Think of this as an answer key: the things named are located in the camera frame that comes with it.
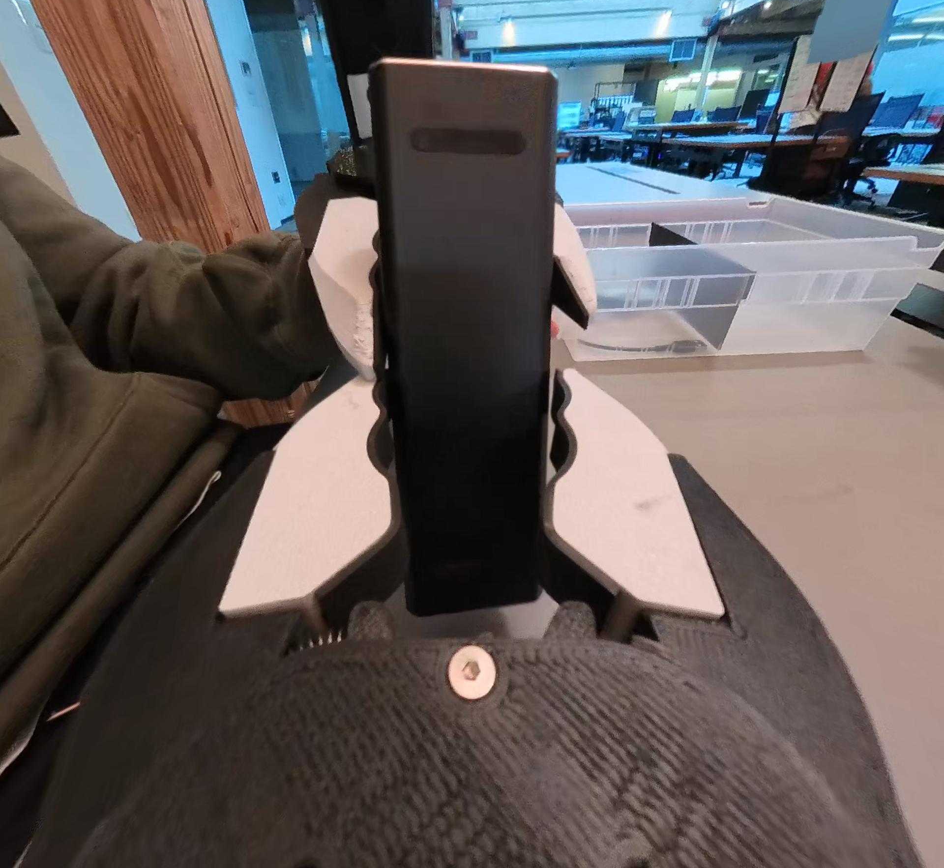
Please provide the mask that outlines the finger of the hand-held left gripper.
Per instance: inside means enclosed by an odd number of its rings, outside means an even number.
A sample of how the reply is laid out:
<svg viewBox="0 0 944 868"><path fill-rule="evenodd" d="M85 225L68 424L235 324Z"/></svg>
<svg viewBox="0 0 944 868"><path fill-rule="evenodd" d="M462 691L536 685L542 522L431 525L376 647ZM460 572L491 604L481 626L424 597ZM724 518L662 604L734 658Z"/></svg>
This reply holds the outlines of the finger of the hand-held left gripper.
<svg viewBox="0 0 944 868"><path fill-rule="evenodd" d="M597 311L596 278L577 227L560 204L553 206L551 305L580 330Z"/></svg>
<svg viewBox="0 0 944 868"><path fill-rule="evenodd" d="M336 345L364 380L375 380L375 292L378 263L377 202L350 197L330 200L318 227L309 269L324 319Z"/></svg>

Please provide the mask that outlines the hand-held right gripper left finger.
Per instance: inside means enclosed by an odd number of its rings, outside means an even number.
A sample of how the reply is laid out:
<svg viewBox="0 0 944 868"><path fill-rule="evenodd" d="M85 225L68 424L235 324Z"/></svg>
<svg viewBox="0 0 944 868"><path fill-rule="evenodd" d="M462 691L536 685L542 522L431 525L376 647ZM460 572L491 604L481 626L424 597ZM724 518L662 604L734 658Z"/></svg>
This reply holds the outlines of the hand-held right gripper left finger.
<svg viewBox="0 0 944 868"><path fill-rule="evenodd" d="M335 367L273 450L220 614L346 622L405 578L386 411L374 382Z"/></svg>

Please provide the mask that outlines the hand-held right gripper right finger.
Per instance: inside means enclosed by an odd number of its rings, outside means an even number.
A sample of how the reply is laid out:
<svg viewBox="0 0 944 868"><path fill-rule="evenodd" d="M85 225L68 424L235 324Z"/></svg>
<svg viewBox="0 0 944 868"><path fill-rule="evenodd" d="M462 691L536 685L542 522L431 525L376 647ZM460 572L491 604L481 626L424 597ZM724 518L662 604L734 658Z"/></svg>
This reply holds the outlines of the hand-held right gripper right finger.
<svg viewBox="0 0 944 868"><path fill-rule="evenodd" d="M610 594L658 614L715 621L722 596L667 449L575 369L554 379L549 539Z"/></svg>

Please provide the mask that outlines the black multi-port usb hub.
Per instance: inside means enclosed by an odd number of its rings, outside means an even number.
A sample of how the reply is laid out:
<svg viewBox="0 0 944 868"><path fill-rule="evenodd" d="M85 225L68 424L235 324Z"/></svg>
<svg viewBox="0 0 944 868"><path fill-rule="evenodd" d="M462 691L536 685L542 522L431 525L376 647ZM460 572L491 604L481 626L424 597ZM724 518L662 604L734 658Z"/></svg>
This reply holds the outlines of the black multi-port usb hub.
<svg viewBox="0 0 944 868"><path fill-rule="evenodd" d="M369 72L384 388L420 617L534 601L547 482L557 83Z"/></svg>

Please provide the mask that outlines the person's left forearm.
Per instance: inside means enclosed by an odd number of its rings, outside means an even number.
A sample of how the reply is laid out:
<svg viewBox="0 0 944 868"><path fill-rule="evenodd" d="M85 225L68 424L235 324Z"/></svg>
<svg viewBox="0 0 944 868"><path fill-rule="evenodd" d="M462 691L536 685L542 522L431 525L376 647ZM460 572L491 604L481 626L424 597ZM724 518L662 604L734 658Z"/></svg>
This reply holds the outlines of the person's left forearm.
<svg viewBox="0 0 944 868"><path fill-rule="evenodd" d="M298 236L205 253L84 223L25 247L80 350L102 370L196 381L229 400L277 400L339 357Z"/></svg>

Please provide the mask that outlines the grey desk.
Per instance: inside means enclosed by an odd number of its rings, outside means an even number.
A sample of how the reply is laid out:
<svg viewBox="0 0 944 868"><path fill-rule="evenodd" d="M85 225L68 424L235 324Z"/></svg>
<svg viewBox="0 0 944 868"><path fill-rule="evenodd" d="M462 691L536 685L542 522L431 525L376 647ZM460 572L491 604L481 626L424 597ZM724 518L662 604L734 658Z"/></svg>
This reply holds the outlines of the grey desk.
<svg viewBox="0 0 944 868"><path fill-rule="evenodd" d="M801 588L943 861L942 338L888 317L864 352L578 369L685 456Z"/></svg>

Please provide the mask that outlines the long wooden office desk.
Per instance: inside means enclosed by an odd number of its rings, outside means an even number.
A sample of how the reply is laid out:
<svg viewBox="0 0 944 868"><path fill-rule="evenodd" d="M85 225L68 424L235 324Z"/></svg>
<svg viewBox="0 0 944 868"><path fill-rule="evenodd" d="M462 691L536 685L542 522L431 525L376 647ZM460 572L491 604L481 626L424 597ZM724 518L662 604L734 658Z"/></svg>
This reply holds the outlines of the long wooden office desk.
<svg viewBox="0 0 944 868"><path fill-rule="evenodd" d="M842 132L824 136L814 134L726 134L713 136L677 136L662 140L657 147L657 163L674 165L690 176L714 179L728 164L740 176L745 160L751 154L768 155L771 151L806 151L810 159L830 161L844 159L853 149L853 141Z"/></svg>

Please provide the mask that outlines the grey bin divider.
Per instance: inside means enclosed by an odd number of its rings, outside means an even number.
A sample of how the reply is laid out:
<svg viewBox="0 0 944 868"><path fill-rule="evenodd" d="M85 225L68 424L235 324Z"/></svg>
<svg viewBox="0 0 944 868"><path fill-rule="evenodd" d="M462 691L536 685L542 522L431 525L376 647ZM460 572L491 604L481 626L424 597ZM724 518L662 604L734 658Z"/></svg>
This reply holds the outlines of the grey bin divider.
<svg viewBox="0 0 944 868"><path fill-rule="evenodd" d="M666 305L715 352L726 341L756 272L700 274L669 279Z"/></svg>

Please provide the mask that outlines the clear plastic bin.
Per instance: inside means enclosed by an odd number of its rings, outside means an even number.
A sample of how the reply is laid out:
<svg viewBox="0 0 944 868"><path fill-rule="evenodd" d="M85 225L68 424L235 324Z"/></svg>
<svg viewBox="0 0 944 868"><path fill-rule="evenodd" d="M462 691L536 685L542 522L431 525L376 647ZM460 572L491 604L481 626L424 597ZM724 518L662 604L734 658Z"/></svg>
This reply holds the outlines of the clear plastic bin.
<svg viewBox="0 0 944 868"><path fill-rule="evenodd" d="M859 352L942 252L942 230L787 198L585 203L566 209L596 278L577 362ZM649 225L699 247L649 248ZM666 305L669 279L756 272L715 352Z"/></svg>

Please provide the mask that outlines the wooden pillar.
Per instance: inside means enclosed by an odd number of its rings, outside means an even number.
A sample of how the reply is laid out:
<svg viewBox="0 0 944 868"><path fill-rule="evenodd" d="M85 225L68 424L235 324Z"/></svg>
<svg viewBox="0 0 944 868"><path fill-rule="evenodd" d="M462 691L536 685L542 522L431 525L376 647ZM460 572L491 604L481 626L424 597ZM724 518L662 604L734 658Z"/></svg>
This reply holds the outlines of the wooden pillar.
<svg viewBox="0 0 944 868"><path fill-rule="evenodd" d="M291 246L268 229L203 0L30 0L141 240L120 261L184 264Z"/></svg>

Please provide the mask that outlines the person's green jacket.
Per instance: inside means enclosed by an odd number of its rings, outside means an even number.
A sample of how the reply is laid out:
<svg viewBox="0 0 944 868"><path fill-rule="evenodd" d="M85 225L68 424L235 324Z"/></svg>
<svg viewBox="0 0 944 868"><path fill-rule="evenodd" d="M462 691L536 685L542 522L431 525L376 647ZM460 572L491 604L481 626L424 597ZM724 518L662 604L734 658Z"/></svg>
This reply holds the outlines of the person's green jacket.
<svg viewBox="0 0 944 868"><path fill-rule="evenodd" d="M2 159L2 682L58 675L230 448L217 392L149 352L204 261Z"/></svg>

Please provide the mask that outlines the black office chair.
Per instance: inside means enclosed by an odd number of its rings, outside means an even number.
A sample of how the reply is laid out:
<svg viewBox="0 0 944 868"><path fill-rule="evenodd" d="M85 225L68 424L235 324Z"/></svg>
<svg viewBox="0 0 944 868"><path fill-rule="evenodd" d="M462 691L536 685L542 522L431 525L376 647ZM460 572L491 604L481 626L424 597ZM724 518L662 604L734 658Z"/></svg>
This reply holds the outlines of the black office chair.
<svg viewBox="0 0 944 868"><path fill-rule="evenodd" d="M747 187L801 201L829 199L845 182L857 146L884 94L856 99L845 112L825 112L795 140L777 138L761 173Z"/></svg>

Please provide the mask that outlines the board with paper posters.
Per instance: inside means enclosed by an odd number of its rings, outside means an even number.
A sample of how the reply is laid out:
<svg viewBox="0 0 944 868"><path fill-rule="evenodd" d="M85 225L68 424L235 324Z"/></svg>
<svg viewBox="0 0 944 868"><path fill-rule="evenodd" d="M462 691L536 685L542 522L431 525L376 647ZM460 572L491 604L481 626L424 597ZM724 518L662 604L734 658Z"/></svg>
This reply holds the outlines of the board with paper posters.
<svg viewBox="0 0 944 868"><path fill-rule="evenodd" d="M835 62L810 62L811 41L811 35L803 35L794 43L776 107L779 115L847 111L871 67L873 50Z"/></svg>

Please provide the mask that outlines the black object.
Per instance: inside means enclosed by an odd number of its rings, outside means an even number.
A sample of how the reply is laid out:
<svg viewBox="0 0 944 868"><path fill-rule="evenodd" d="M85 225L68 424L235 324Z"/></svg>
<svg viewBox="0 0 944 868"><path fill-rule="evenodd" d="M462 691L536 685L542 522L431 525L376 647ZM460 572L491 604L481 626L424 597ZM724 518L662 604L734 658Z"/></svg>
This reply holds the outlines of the black object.
<svg viewBox="0 0 944 868"><path fill-rule="evenodd" d="M943 290L918 283L891 316L943 339Z"/></svg>

